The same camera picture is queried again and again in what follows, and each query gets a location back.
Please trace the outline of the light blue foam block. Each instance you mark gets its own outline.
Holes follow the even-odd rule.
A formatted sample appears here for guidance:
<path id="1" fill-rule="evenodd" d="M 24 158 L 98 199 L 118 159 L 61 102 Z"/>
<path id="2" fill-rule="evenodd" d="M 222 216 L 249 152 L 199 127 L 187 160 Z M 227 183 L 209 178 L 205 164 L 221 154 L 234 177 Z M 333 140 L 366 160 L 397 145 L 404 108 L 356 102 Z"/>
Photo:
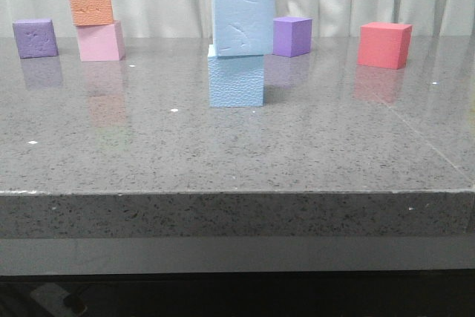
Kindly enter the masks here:
<path id="1" fill-rule="evenodd" d="M 212 35 L 217 56 L 272 52 L 275 0 L 212 0 Z"/>
<path id="2" fill-rule="evenodd" d="M 264 56 L 217 56 L 209 45 L 209 104 L 213 108 L 263 105 Z"/>

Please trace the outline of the purple foam block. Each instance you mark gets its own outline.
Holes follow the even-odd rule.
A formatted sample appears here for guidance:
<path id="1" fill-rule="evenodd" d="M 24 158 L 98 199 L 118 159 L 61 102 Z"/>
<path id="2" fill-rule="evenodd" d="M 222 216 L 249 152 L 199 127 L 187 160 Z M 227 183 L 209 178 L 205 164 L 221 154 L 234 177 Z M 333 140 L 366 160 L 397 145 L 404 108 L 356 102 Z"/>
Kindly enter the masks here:
<path id="1" fill-rule="evenodd" d="M 310 52 L 312 19 L 302 17 L 278 17 L 273 19 L 273 53 L 295 57 Z"/>

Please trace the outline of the pink foam block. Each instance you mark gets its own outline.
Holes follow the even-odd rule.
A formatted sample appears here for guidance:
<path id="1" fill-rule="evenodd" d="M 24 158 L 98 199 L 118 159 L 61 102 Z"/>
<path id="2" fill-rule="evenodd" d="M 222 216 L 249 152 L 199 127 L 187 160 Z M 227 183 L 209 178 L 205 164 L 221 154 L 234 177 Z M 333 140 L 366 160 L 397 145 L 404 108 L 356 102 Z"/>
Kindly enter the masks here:
<path id="1" fill-rule="evenodd" d="M 119 61 L 125 55 L 121 22 L 76 27 L 79 55 L 86 61 Z"/>

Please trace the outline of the red foam block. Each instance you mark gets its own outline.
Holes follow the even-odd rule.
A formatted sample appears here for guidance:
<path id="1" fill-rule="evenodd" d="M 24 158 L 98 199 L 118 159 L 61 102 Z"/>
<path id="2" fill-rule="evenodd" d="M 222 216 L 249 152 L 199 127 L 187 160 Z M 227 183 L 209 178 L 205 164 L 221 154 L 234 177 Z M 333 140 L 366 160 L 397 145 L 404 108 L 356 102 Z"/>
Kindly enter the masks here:
<path id="1" fill-rule="evenodd" d="M 400 69 L 407 61 L 411 24 L 371 22 L 360 27 L 358 65 Z"/>

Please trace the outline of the orange foam block stacked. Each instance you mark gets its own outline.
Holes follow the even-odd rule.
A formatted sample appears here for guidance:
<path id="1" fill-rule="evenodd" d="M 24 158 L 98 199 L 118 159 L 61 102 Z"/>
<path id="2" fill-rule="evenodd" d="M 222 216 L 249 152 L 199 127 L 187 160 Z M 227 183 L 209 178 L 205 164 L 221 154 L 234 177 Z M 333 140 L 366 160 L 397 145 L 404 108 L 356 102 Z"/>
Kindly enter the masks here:
<path id="1" fill-rule="evenodd" d="M 69 0 L 75 26 L 113 24 L 111 0 Z"/>

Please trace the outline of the purple foam block dented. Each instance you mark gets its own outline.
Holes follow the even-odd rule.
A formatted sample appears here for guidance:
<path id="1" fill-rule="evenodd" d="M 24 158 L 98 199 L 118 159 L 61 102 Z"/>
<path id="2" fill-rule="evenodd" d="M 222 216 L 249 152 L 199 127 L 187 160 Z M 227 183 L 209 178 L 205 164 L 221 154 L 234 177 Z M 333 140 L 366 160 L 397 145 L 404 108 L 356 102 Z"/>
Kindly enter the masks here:
<path id="1" fill-rule="evenodd" d="M 52 19 L 20 19 L 13 32 L 21 59 L 59 55 Z"/>

